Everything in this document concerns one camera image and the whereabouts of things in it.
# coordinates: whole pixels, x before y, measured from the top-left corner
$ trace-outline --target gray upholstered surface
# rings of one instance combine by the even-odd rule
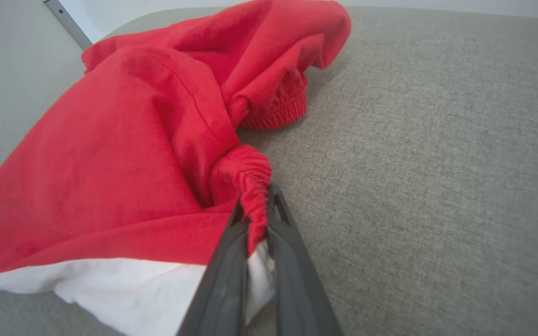
[[[307,115],[239,132],[269,157],[344,332],[538,335],[538,19],[349,11],[341,55],[308,72]],[[274,334],[272,317],[248,333]],[[0,294],[2,334],[113,332],[49,294]]]

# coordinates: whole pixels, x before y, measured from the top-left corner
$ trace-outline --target red fabric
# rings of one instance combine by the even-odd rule
[[[81,258],[206,264],[241,196],[263,239],[271,168],[238,126],[305,113],[310,65],[350,32],[335,2],[257,0],[100,41],[0,167],[0,272]]]

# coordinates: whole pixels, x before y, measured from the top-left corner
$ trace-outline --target elastic cuff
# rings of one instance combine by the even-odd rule
[[[262,130],[275,130],[285,126],[292,121],[300,119],[306,113],[306,93],[304,90],[294,98],[290,98],[281,104],[273,106],[267,115],[260,118],[245,118],[241,126],[249,128],[260,128]]]

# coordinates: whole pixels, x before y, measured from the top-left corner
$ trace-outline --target red garment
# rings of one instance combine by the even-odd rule
[[[271,168],[235,129],[299,119],[304,71],[328,66],[349,32],[335,2],[256,0],[87,49],[84,78],[0,167],[0,273],[206,264],[239,196],[253,251]]]

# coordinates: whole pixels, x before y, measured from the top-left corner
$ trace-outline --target white fabric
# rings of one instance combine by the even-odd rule
[[[246,321],[273,297],[266,243],[248,258]],[[177,333],[206,266],[140,259],[81,259],[0,273],[0,291],[54,291],[128,336]]]

